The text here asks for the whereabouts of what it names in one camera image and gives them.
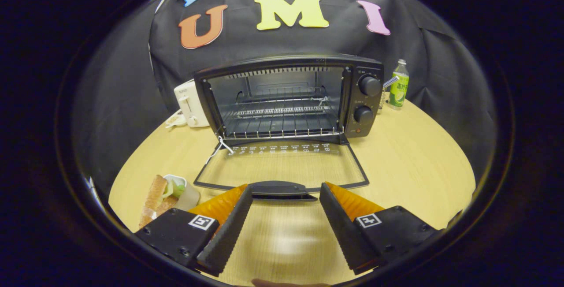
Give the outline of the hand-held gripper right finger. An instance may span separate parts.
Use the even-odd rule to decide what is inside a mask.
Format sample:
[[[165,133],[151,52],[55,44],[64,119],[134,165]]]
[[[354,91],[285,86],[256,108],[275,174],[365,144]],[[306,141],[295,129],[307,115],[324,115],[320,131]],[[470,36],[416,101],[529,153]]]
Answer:
[[[442,233],[402,206],[385,209],[335,184],[322,183],[319,200],[357,275],[396,265]]]

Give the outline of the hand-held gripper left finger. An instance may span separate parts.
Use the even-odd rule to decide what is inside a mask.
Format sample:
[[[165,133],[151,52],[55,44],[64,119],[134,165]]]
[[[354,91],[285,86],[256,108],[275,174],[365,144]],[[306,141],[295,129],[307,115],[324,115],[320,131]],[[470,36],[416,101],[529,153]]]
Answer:
[[[189,211],[168,209],[135,235],[186,268],[218,276],[231,257],[251,204],[252,189],[243,184]]]

